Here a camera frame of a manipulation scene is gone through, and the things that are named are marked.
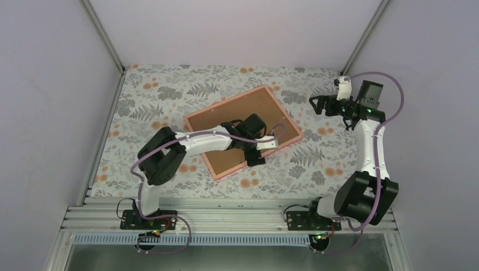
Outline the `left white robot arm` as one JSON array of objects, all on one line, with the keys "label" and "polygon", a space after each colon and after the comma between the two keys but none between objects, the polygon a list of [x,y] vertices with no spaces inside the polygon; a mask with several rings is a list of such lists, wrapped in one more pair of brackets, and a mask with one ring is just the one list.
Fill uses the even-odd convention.
[{"label": "left white robot arm", "polygon": [[130,171],[140,178],[134,220],[148,229],[157,221],[159,187],[170,181],[187,156],[210,151],[243,151],[247,166],[265,163],[262,150],[278,146],[277,138],[266,133],[265,122],[256,114],[197,132],[174,132],[162,128],[141,148]]}]

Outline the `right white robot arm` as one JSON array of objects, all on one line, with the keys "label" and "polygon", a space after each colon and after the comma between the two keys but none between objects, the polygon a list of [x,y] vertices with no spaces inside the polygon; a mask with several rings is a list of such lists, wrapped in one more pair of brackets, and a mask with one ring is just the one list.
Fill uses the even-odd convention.
[{"label": "right white robot arm", "polygon": [[306,223],[313,230],[328,222],[329,214],[352,218],[361,224],[377,225],[399,192],[399,185],[391,181],[384,159],[383,136],[385,113],[378,110],[383,85],[363,81],[356,98],[351,96],[348,77],[334,80],[336,95],[310,98],[319,115],[341,116],[351,129],[356,143],[356,170],[340,187],[335,197],[317,197],[310,204]]}]

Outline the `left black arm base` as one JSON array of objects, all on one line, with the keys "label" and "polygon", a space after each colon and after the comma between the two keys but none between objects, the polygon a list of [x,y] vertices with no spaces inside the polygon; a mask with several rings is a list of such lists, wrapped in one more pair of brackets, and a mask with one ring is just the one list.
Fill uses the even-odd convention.
[{"label": "left black arm base", "polygon": [[169,230],[175,230],[177,218],[165,217],[156,218],[154,220],[145,220],[142,218],[136,209],[127,209],[122,212],[121,215],[117,214],[117,217],[121,220],[121,230],[143,230],[143,233],[138,235],[138,240],[142,237],[147,237],[143,241],[140,241],[138,245],[142,250],[152,250],[155,248],[153,245],[156,242],[161,233]]}]

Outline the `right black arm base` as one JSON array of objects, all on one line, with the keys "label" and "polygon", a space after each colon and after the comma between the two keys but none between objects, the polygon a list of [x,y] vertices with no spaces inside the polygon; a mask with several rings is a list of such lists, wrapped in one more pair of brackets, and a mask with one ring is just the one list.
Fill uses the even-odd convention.
[{"label": "right black arm base", "polygon": [[331,237],[342,230],[340,222],[319,216],[309,211],[285,211],[283,214],[289,231],[311,231],[308,235],[309,246],[313,251],[325,251]]}]

